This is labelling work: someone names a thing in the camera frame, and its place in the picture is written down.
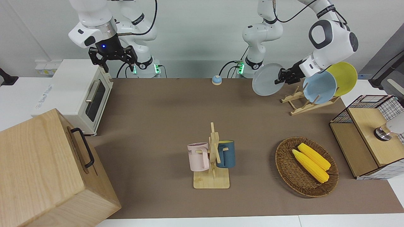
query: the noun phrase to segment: white toaster oven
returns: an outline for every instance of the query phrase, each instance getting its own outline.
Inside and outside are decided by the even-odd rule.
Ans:
[[[84,134],[95,135],[112,84],[110,74],[91,60],[65,59],[38,98],[31,116],[56,108]]]

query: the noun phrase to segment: oven door handle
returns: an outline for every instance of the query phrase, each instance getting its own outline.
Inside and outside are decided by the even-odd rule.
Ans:
[[[90,92],[87,95],[86,98],[86,103],[92,103],[94,98],[95,98],[95,94],[98,91],[98,88],[100,87],[101,84],[101,80],[96,80],[93,82],[93,85],[91,86]]]

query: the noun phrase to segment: black metal handle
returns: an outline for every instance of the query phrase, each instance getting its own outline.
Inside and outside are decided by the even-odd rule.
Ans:
[[[79,129],[79,128],[73,128],[73,129],[71,129],[70,131],[71,131],[72,133],[75,133],[75,132],[79,132],[79,133],[80,133],[81,138],[83,139],[84,145],[86,146],[88,155],[89,155],[89,157],[90,157],[90,162],[87,163],[87,164],[85,164],[84,167],[89,168],[90,166],[92,166],[92,165],[94,164],[94,156],[93,156],[93,154],[91,153],[90,147],[88,146],[87,140],[86,140],[86,138],[84,137],[83,131],[81,131],[81,129]]]

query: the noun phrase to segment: green led light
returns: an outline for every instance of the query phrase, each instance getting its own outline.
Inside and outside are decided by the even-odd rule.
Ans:
[[[240,66],[238,67],[238,74],[243,74],[244,73],[244,63],[240,63]]]
[[[156,74],[160,73],[160,68],[156,64],[154,65],[154,70],[156,71]]]

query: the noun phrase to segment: black stand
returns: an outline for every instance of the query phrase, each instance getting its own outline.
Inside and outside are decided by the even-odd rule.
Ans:
[[[382,80],[384,80],[392,71],[394,71],[399,65],[404,62],[404,55],[401,56],[396,62],[394,62],[383,74],[381,74],[377,79],[370,79],[369,82],[374,88],[378,88],[383,90],[383,86],[381,85]]]
[[[1,84],[2,86],[13,85],[18,80],[18,76],[10,76],[6,72],[4,72],[4,70],[2,70],[1,68],[0,68],[0,76],[3,77],[4,79],[4,82]]]

